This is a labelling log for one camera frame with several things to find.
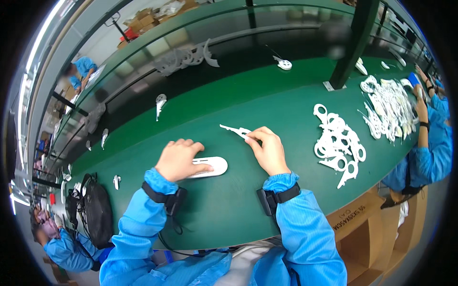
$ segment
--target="blue jacket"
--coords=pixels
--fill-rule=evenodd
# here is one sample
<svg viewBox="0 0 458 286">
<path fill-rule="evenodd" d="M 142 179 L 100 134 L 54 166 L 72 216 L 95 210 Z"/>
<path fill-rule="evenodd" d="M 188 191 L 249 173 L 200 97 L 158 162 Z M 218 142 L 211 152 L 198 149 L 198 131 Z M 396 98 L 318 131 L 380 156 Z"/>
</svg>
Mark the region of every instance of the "blue jacket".
<svg viewBox="0 0 458 286">
<path fill-rule="evenodd" d="M 269 177 L 264 189 L 275 193 L 296 183 L 296 174 Z M 156 192 L 174 194 L 177 184 L 165 180 L 154 168 L 146 171 L 145 181 Z M 164 227 L 163 204 L 152 201 L 139 189 L 124 216 L 119 234 L 112 237 L 115 248 L 100 269 L 101 285 L 213 285 L 229 270 L 232 254 L 212 252 L 203 258 L 188 257 L 156 269 L 150 257 L 158 232 Z M 327 222 L 315 196 L 309 190 L 277 207 L 277 222 L 283 247 L 274 247 L 255 264 L 250 286 L 295 285 L 289 268 L 306 285 L 346 285 L 347 270 L 336 250 L 334 231 Z"/>
<path fill-rule="evenodd" d="M 452 170 L 453 142 L 452 128 L 447 126 L 446 119 L 428 105 L 428 148 L 414 146 L 409 152 L 410 185 L 420 187 L 441 181 Z M 405 188 L 407 159 L 404 158 L 383 180 L 382 183 L 393 191 L 400 192 Z"/>
<path fill-rule="evenodd" d="M 103 249 L 98 250 L 89 238 L 79 233 L 79 242 L 97 260 Z M 94 262 L 84 250 L 75 245 L 71 235 L 63 228 L 60 229 L 60 239 L 53 238 L 45 246 L 44 251 L 58 266 L 71 272 L 84 272 L 92 268 Z"/>
<path fill-rule="evenodd" d="M 437 94 L 434 94 L 433 97 L 431 97 L 431 104 L 432 107 L 444 118 L 449 119 L 450 118 L 450 110 L 448 110 L 448 99 L 447 97 L 444 97 L 443 99 L 440 99 Z"/>
<path fill-rule="evenodd" d="M 83 78 L 87 76 L 90 69 L 94 69 L 94 71 L 97 70 L 97 65 L 88 57 L 81 57 L 73 64 Z M 74 89 L 81 86 L 81 81 L 76 76 L 70 76 L 69 80 Z"/>
</svg>

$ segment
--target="hand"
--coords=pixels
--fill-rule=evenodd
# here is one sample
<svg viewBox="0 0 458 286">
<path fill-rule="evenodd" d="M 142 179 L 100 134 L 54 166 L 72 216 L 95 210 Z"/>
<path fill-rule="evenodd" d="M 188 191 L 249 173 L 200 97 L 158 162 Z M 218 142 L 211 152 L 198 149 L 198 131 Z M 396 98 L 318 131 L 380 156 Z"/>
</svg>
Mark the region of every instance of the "hand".
<svg viewBox="0 0 458 286">
<path fill-rule="evenodd" d="M 417 70 L 417 74 L 420 75 L 422 81 L 426 81 L 428 77 L 425 75 L 425 73 L 421 70 L 421 68 L 418 65 L 415 65 L 415 69 Z"/>
<path fill-rule="evenodd" d="M 170 141 L 164 150 L 155 168 L 169 182 L 176 182 L 194 175 L 198 172 L 213 171 L 207 164 L 192 163 L 197 152 L 204 151 L 205 147 L 200 142 L 194 143 L 191 139 L 178 139 Z"/>
<path fill-rule="evenodd" d="M 87 78 L 85 78 L 84 80 L 81 81 L 81 90 L 83 90 L 86 87 L 87 81 L 88 81 Z"/>
<path fill-rule="evenodd" d="M 417 106 L 415 106 L 415 110 L 417 111 L 420 122 L 428 123 L 428 108 L 426 107 L 423 99 L 420 97 L 417 97 Z"/>
<path fill-rule="evenodd" d="M 245 140 L 245 142 L 253 149 L 259 165 L 269 176 L 284 173 L 291 174 L 291 171 L 286 166 L 285 153 L 280 137 L 265 126 L 246 134 L 246 136 L 249 139 Z"/>
</svg>

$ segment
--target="black wristband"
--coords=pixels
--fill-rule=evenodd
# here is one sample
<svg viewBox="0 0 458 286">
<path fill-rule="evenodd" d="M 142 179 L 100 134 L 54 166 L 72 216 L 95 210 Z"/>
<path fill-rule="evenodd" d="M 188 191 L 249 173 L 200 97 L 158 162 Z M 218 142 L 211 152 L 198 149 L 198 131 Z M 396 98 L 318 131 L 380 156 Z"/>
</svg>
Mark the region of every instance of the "black wristband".
<svg viewBox="0 0 458 286">
<path fill-rule="evenodd" d="M 420 127 L 425 126 L 428 129 L 429 132 L 429 122 L 420 122 Z"/>
</svg>

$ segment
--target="black strap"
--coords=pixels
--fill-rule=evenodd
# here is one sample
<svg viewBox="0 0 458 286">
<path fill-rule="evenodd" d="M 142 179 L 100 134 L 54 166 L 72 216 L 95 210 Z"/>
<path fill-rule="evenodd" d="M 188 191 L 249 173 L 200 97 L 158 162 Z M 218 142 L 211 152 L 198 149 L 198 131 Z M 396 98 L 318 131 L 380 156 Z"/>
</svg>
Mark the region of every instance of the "black strap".
<svg viewBox="0 0 458 286">
<path fill-rule="evenodd" d="M 420 127 L 425 126 L 428 129 L 429 132 L 429 122 L 420 122 Z"/>
<path fill-rule="evenodd" d="M 143 182 L 142 184 L 142 189 L 145 191 L 145 193 L 158 204 L 166 204 L 167 200 L 170 197 L 173 197 L 174 195 L 172 194 L 162 194 L 162 193 L 156 193 L 147 182 Z"/>
<path fill-rule="evenodd" d="M 282 204 L 284 202 L 289 201 L 290 199 L 297 197 L 300 193 L 300 187 L 299 184 L 296 182 L 294 186 L 292 186 L 290 189 L 276 193 L 275 194 L 275 200 L 277 203 Z"/>
</svg>

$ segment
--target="left hand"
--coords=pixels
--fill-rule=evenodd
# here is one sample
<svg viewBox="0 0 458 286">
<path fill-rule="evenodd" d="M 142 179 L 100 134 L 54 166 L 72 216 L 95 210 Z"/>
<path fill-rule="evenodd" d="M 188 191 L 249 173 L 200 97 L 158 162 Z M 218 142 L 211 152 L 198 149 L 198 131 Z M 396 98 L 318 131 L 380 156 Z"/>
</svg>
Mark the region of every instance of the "left hand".
<svg viewBox="0 0 458 286">
<path fill-rule="evenodd" d="M 417 111 L 420 122 L 428 123 L 428 107 L 420 97 L 417 97 L 417 106 L 415 106 L 415 110 Z"/>
<path fill-rule="evenodd" d="M 204 149 L 202 143 L 194 143 L 191 139 L 170 141 L 162 150 L 161 157 L 154 168 L 169 182 L 185 179 L 198 172 L 213 171 L 210 165 L 192 163 L 196 154 Z"/>
</svg>

